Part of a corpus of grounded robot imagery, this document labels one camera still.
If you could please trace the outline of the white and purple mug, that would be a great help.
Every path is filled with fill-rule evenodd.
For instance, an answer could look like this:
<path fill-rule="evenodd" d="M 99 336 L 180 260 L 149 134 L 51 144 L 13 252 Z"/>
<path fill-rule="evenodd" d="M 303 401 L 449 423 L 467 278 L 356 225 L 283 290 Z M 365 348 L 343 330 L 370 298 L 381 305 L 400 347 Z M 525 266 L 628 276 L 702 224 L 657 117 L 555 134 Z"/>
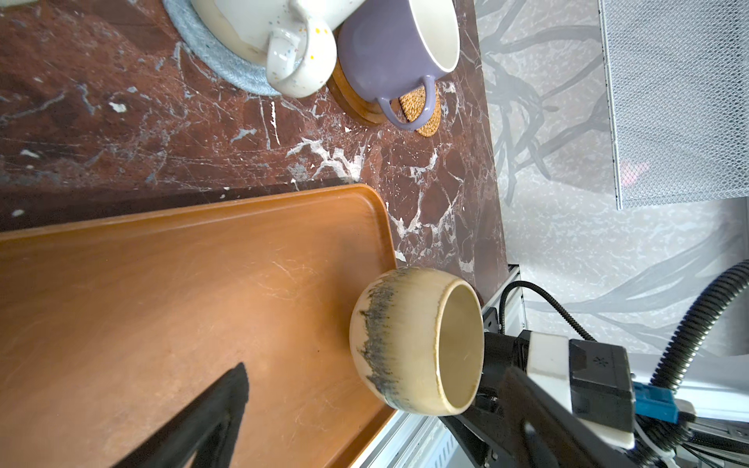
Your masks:
<path fill-rule="evenodd" d="M 459 60 L 460 28 L 451 0 L 366 1 L 339 32 L 339 62 L 348 83 L 404 131 L 428 123 L 436 109 L 435 82 Z M 400 120 L 390 101 L 419 88 L 425 90 L 421 114 L 413 122 Z"/>

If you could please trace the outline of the beige mug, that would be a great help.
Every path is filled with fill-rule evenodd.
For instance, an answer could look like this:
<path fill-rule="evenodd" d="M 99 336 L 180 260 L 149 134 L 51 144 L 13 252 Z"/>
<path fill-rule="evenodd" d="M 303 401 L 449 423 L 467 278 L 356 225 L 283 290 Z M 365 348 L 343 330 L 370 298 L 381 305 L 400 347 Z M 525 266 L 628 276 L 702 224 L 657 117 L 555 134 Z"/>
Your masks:
<path fill-rule="evenodd" d="M 360 378 L 389 407 L 460 415 L 474 402 L 484 364 L 479 298 L 447 272 L 388 271 L 358 298 L 349 345 Z"/>

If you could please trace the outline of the orange plastic tray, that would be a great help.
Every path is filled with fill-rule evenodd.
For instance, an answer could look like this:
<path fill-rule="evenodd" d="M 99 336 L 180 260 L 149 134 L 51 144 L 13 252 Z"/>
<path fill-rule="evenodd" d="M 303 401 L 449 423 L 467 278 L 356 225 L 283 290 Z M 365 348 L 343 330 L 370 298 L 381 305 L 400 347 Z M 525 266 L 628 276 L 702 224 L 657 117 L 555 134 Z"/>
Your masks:
<path fill-rule="evenodd" d="M 396 265 L 364 184 L 1 237 L 1 463 L 109 467 L 229 370 L 236 467 L 347 467 L 392 415 L 349 321 Z"/>

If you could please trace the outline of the brown wooden coaster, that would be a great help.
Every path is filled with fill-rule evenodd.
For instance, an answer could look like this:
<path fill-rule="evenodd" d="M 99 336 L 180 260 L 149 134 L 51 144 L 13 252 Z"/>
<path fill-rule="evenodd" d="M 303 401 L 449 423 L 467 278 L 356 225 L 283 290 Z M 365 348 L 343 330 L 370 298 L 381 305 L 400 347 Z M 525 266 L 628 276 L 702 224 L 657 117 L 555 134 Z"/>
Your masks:
<path fill-rule="evenodd" d="M 369 103 L 360 97 L 348 83 L 341 63 L 336 62 L 327 86 L 339 107 L 352 119 L 367 126 L 378 126 L 387 121 L 377 103 Z"/>

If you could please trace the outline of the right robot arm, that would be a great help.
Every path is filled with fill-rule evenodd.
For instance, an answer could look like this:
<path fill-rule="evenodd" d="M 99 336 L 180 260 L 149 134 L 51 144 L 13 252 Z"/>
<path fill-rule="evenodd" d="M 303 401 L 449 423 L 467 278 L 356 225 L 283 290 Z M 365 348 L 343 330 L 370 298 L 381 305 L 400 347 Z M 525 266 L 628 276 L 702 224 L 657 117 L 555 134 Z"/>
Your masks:
<path fill-rule="evenodd" d="M 492 309 L 478 395 L 444 425 L 476 467 L 673 467 L 679 452 L 707 467 L 744 467 L 748 432 L 731 426 L 739 412 L 710 417 L 704 394 L 677 393 L 708 333 L 747 287 L 746 262 L 713 280 L 644 383 L 620 346 L 584 329 L 575 339 L 513 337 L 504 307 Z"/>

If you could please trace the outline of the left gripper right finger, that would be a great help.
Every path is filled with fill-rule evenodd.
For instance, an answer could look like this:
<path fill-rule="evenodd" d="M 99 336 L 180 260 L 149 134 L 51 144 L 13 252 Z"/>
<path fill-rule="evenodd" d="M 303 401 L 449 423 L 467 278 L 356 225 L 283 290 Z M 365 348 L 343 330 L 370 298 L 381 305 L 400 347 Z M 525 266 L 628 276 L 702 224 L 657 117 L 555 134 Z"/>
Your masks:
<path fill-rule="evenodd" d="M 524 372 L 513 368 L 499 386 L 509 452 L 519 467 L 632 467 Z"/>

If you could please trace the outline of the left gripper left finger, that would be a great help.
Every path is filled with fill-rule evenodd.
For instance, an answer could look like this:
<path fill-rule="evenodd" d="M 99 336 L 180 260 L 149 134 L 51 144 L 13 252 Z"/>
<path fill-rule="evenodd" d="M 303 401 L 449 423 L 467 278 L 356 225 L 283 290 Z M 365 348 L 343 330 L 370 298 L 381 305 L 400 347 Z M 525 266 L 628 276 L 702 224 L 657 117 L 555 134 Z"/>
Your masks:
<path fill-rule="evenodd" d="M 248 375 L 240 363 L 116 465 L 228 467 L 248 401 Z"/>

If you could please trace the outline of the blue grey woven coaster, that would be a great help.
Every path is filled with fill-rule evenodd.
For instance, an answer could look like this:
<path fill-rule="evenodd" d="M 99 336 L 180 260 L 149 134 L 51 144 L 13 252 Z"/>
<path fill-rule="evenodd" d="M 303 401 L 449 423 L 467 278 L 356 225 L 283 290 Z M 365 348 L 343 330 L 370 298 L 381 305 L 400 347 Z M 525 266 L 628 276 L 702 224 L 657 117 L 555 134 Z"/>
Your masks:
<path fill-rule="evenodd" d="M 280 96 L 268 84 L 265 68 L 240 58 L 226 48 L 204 25 L 190 1 L 163 0 L 162 3 L 189 50 L 217 76 L 253 95 Z"/>

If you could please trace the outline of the white speckled mug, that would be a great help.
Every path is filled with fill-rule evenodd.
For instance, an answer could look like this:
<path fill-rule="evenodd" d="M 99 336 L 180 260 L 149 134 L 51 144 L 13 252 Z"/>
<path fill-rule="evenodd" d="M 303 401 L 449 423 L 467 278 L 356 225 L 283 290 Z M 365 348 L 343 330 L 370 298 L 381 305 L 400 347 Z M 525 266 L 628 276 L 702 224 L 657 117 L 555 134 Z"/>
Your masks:
<path fill-rule="evenodd" d="M 334 30 L 362 3 L 344 1 L 194 1 L 212 35 L 236 56 L 263 66 L 280 94 L 315 94 L 337 62 Z"/>

